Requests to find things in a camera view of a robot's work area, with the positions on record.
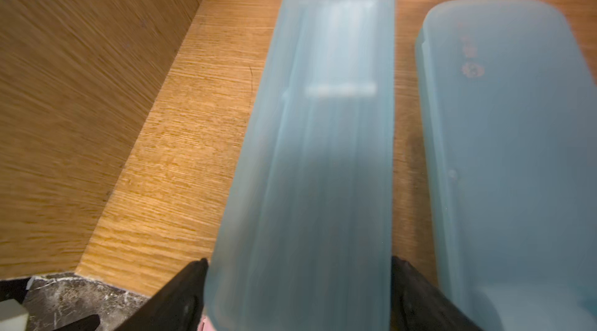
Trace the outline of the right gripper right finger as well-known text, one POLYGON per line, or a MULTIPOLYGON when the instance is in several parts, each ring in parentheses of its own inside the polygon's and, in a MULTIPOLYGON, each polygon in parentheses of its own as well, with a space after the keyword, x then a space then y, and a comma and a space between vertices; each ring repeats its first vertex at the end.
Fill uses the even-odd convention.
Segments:
POLYGON ((399 330, 478 330, 409 262, 394 256, 391 309, 399 330))

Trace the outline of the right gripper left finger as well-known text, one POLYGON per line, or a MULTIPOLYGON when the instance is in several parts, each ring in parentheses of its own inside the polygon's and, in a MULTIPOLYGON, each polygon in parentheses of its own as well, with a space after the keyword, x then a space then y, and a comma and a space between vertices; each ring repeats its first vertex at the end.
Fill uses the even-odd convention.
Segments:
POLYGON ((186 265, 171 281, 149 299, 119 330, 196 330, 204 308, 208 260, 186 265))

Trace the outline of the light blue ribbed pencil case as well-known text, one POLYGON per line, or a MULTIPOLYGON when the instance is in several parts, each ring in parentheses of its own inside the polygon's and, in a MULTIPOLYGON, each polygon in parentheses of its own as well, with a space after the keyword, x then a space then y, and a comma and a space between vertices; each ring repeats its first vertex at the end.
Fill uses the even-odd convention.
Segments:
POLYGON ((217 330, 390 327, 395 0, 283 0, 205 282, 217 330))

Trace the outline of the light blue case with label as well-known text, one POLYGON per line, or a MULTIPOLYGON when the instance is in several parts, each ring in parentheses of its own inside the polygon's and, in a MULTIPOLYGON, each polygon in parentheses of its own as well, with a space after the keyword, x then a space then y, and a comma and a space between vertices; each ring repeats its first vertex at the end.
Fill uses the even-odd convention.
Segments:
POLYGON ((446 1, 415 52, 442 292, 484 330, 594 330, 596 85, 566 18, 446 1))

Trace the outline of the wooden three-tier shelf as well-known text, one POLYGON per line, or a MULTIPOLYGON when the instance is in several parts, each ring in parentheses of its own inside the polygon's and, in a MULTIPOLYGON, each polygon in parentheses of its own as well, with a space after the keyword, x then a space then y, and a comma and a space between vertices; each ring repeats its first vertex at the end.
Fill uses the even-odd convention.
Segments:
POLYGON ((211 256, 282 0, 1 0, 1 277, 211 256))

